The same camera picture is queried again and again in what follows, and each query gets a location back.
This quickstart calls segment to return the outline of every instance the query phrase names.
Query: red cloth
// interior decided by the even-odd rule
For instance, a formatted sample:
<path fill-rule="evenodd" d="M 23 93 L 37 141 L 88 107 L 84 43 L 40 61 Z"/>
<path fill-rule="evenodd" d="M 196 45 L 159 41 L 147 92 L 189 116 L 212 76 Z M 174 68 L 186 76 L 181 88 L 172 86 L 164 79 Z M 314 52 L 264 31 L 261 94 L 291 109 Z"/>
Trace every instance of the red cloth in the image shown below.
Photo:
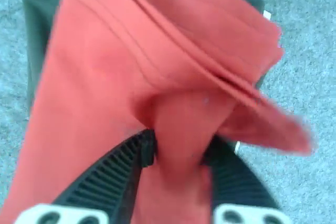
<path fill-rule="evenodd" d="M 307 153 L 309 138 L 255 88 L 280 29 L 244 0 L 62 0 L 0 223 L 52 202 L 99 157 L 154 128 L 133 224 L 210 222 L 199 161 L 214 133 Z"/>

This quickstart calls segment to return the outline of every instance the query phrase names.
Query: gray carpet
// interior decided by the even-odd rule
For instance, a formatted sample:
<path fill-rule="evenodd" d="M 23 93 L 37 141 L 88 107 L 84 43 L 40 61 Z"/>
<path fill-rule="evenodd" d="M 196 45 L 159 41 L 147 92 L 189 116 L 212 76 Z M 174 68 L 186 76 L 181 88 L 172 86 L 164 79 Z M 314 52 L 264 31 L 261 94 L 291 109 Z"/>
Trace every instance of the gray carpet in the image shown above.
<path fill-rule="evenodd" d="M 336 0 L 265 1 L 286 54 L 262 90 L 311 125 L 318 148 L 305 158 L 248 146 L 240 154 L 294 223 L 336 223 Z M 20 0 L 0 0 L 0 205 L 26 126 L 25 46 Z"/>

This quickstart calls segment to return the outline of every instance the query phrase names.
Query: fabric fold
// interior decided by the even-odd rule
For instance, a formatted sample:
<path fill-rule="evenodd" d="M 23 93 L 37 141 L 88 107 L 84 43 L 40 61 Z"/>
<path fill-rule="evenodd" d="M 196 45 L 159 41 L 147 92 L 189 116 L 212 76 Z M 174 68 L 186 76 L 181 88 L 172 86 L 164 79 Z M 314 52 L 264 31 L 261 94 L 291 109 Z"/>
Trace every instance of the fabric fold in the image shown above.
<path fill-rule="evenodd" d="M 308 153 L 300 123 L 254 84 L 280 29 L 244 0 L 61 0 L 0 222 L 52 202 L 99 157 L 153 128 L 133 224 L 210 223 L 213 134 Z"/>

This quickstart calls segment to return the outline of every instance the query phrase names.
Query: dark green fabric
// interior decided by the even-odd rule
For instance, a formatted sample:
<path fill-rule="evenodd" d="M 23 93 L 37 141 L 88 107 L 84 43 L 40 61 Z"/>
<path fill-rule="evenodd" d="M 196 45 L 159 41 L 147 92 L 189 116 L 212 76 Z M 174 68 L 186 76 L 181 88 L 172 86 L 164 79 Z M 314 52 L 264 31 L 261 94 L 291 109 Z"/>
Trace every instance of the dark green fabric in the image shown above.
<path fill-rule="evenodd" d="M 262 0 L 246 0 L 261 13 L 264 11 Z M 53 24 L 53 18 L 59 0 L 23 0 L 27 29 L 28 58 L 28 107 L 30 108 L 39 76 L 43 68 L 47 43 Z M 262 79 L 257 83 L 259 88 Z"/>

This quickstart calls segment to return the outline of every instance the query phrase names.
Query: red fabric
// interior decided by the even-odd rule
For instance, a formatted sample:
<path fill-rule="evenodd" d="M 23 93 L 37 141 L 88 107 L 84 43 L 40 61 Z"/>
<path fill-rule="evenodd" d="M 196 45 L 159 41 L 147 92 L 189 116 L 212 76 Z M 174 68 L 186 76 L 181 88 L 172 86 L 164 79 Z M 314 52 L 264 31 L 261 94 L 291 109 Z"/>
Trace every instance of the red fabric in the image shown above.
<path fill-rule="evenodd" d="M 52 202 L 99 157 L 154 128 L 133 224 L 210 222 L 214 133 L 284 151 L 308 135 L 254 84 L 282 55 L 279 28 L 244 0 L 62 0 L 15 178 L 0 215 Z"/>

